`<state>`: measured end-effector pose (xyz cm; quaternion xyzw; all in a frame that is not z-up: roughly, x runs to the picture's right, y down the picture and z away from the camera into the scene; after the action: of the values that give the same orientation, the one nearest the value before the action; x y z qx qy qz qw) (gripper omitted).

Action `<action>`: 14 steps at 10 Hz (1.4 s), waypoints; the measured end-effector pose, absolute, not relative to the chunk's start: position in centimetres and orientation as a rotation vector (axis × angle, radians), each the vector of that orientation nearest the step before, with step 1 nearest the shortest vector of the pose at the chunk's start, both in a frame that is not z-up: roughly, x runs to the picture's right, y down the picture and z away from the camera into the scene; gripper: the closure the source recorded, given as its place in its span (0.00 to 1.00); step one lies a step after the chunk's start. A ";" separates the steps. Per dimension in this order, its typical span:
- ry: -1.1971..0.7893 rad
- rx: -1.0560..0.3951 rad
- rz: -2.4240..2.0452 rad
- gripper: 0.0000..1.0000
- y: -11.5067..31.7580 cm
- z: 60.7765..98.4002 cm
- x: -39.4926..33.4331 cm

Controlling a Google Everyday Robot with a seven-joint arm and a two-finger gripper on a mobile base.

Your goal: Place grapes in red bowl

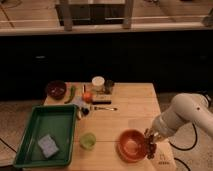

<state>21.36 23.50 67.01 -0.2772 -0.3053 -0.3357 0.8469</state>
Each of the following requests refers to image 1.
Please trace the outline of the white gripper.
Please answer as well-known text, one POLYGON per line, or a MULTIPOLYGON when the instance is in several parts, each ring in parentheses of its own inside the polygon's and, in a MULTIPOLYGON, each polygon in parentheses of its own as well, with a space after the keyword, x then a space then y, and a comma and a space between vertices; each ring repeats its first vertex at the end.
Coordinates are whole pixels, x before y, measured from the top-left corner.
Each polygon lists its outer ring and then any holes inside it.
POLYGON ((153 142, 161 142, 167 138, 165 124, 159 118, 155 118, 148 131, 148 136, 153 142))

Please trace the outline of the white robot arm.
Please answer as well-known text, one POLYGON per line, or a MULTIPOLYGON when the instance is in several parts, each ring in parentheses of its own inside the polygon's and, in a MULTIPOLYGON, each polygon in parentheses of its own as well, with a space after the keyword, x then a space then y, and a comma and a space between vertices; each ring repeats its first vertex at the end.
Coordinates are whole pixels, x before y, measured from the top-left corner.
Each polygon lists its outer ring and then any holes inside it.
POLYGON ((157 115, 148 132, 154 142, 172 137, 183 125, 191 122, 213 139, 213 113, 209 110, 211 99, 199 93, 175 95, 170 106, 157 115))

